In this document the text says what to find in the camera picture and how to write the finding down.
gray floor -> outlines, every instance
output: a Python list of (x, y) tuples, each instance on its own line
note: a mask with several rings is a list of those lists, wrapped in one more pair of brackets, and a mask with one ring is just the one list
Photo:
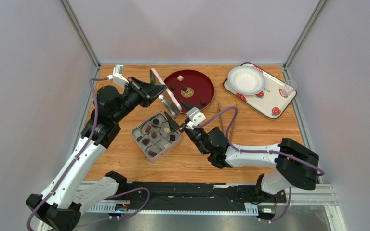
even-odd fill
[[(278, 214), (284, 207), (278, 208)], [(85, 214), (80, 224), (89, 223), (106, 214)], [(102, 221), (77, 231), (330, 231), (323, 206), (291, 207), (283, 220), (272, 224), (258, 222), (256, 217), (213, 215), (138, 214), (122, 221)]]

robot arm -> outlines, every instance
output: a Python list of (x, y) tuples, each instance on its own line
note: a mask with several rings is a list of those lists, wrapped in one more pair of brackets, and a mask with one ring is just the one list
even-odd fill
[[(210, 154), (208, 161), (217, 168), (258, 166), (275, 169), (271, 174), (259, 176), (255, 189), (257, 195), (269, 197), (288, 187), (305, 190), (316, 187), (317, 171), (310, 165), (317, 167), (319, 156), (292, 139), (283, 138), (281, 143), (269, 146), (233, 145), (218, 127), (208, 133), (203, 128), (195, 128), (205, 119), (197, 108), (188, 111), (187, 120), (181, 125), (168, 114), (165, 116), (171, 130), (185, 132), (202, 154)], [(280, 152), (292, 157), (287, 158), (278, 154)]]
[[(138, 105), (148, 107), (166, 90), (166, 85), (144, 83), (133, 77), (126, 80), (122, 76), (122, 66), (117, 66), (113, 75), (108, 78), (124, 87), (124, 93), (118, 93), (114, 86), (105, 86), (98, 90), (96, 93), (98, 106), (86, 123), (73, 154), (48, 187), (40, 195), (31, 194), (26, 201), (31, 210), (41, 204), (36, 216), (59, 231), (74, 229), (82, 214), (101, 200), (115, 195), (121, 185), (126, 183), (127, 179), (122, 175), (109, 172), (96, 184), (77, 192), (91, 166), (121, 130), (119, 122)], [(53, 192), (54, 186), (59, 181), (58, 188)], [(42, 198), (50, 193), (52, 195), (42, 202)]]

strawberry print tray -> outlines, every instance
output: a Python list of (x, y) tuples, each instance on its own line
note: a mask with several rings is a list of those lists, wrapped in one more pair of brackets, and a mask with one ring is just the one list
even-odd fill
[(288, 107), (295, 98), (296, 91), (294, 90), (288, 97), (284, 97), (280, 94), (284, 82), (251, 63), (244, 63), (243, 65), (256, 68), (264, 75), (266, 82), (264, 90), (256, 95), (242, 95), (231, 87), (228, 80), (225, 80), (223, 83), (225, 90), (263, 114), (265, 117), (269, 119), (279, 118), (282, 112), (285, 111), (286, 107)]

red strawberry illustration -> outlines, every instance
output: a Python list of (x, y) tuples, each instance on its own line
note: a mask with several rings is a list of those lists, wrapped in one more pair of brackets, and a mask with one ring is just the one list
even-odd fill
[(237, 93), (236, 96), (246, 102), (246, 98), (242, 94)]
[(283, 89), (280, 89), (280, 88), (279, 88), (279, 94), (280, 94), (283, 98), (285, 98), (285, 99), (286, 99), (286, 98), (288, 98), (288, 96), (284, 96), (284, 95), (283, 95)]
[(277, 116), (281, 113), (280, 109), (278, 107), (272, 108), (272, 115)]
[(263, 72), (264, 72), (262, 69), (258, 68), (258, 67), (257, 67), (257, 66), (255, 66), (255, 65), (253, 65), (252, 67), (253, 67), (253, 68), (255, 68), (256, 70), (260, 71), (261, 73), (263, 73)]
[(263, 98), (264, 97), (264, 92), (263, 91), (259, 92), (258, 94), (256, 94), (256, 97), (259, 98), (259, 99)]

white wall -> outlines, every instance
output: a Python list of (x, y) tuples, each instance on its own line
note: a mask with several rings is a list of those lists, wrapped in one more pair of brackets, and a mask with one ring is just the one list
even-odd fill
[(26, 199), (70, 155), (93, 75), (58, 1), (0, 0), (0, 230), (26, 230)]
[(290, 74), (348, 230), (370, 230), (370, 1), (331, 0)]
[(70, 0), (102, 63), (283, 63), (318, 0)]

